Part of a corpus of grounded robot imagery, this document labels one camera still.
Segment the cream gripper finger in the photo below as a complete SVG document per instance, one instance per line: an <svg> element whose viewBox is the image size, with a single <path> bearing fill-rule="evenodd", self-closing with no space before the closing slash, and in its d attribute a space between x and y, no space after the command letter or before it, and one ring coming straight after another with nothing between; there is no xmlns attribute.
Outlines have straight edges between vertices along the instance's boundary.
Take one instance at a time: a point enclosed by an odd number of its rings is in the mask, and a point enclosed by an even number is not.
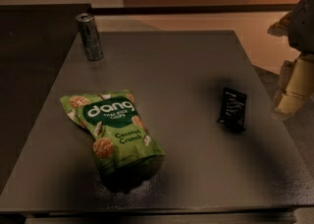
<svg viewBox="0 0 314 224"><path fill-rule="evenodd" d="M274 95L275 111L293 115L313 93L314 55L301 53L293 62L285 60Z"/></svg>

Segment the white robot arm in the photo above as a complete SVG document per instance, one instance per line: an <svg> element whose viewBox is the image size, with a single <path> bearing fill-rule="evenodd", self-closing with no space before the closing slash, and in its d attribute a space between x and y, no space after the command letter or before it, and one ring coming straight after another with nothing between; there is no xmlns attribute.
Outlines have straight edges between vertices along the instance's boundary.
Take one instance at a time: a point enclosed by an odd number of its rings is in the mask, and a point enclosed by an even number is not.
<svg viewBox="0 0 314 224"><path fill-rule="evenodd" d="M295 60L284 61L273 98L275 113L285 119L314 93L314 0L300 0L268 33L286 36L289 46L300 52Z"/></svg>

